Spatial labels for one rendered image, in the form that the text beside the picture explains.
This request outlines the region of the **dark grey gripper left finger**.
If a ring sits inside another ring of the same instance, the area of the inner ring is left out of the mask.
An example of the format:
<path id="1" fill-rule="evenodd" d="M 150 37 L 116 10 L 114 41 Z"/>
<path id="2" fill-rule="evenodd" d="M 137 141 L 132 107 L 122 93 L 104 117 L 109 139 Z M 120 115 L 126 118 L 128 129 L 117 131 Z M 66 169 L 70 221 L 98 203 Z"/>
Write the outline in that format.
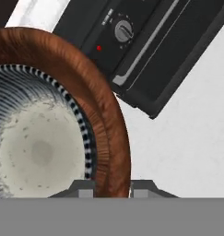
<path id="1" fill-rule="evenodd" d="M 75 180 L 71 186 L 52 197 L 93 198 L 95 182 L 91 180 Z"/>

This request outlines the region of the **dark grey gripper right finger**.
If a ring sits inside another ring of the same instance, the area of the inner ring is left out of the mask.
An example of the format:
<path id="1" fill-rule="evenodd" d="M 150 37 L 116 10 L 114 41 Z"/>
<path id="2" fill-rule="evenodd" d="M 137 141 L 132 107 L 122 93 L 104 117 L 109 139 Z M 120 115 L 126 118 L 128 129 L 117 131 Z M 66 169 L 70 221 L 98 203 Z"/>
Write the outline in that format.
<path id="1" fill-rule="evenodd" d="M 132 180 L 130 187 L 131 198 L 176 198 L 176 195 L 159 189 L 152 180 Z"/>

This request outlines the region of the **brown bowl with striped inside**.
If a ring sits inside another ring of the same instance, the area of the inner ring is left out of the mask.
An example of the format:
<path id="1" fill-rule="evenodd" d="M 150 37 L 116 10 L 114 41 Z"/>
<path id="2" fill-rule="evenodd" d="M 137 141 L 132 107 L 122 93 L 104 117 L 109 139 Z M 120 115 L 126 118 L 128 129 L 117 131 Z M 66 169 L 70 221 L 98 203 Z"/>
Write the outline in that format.
<path id="1" fill-rule="evenodd" d="M 0 29 L 0 198 L 50 198 L 75 180 L 129 195 L 124 117 L 105 77 L 40 29 Z"/>

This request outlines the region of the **black toaster oven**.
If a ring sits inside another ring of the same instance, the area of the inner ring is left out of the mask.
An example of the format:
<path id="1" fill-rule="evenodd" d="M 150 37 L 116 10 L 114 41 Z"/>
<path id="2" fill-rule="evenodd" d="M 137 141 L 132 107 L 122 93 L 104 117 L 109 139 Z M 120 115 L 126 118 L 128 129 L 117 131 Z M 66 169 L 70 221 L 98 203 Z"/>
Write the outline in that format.
<path id="1" fill-rule="evenodd" d="M 180 0 L 134 71 L 126 73 L 173 0 L 70 0 L 53 33 L 75 45 L 105 75 L 113 92 L 156 118 L 224 26 L 224 0 Z M 134 37 L 118 42 L 114 28 L 131 23 Z"/>

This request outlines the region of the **grey toaster oven knob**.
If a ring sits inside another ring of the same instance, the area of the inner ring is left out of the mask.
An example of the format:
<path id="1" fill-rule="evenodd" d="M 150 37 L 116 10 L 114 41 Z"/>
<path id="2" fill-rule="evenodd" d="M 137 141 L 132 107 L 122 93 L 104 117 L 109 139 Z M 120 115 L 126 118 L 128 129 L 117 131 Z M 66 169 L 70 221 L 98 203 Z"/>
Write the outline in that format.
<path id="1" fill-rule="evenodd" d="M 118 42 L 127 42 L 134 37 L 133 28 L 127 20 L 120 20 L 114 28 L 114 36 Z"/>

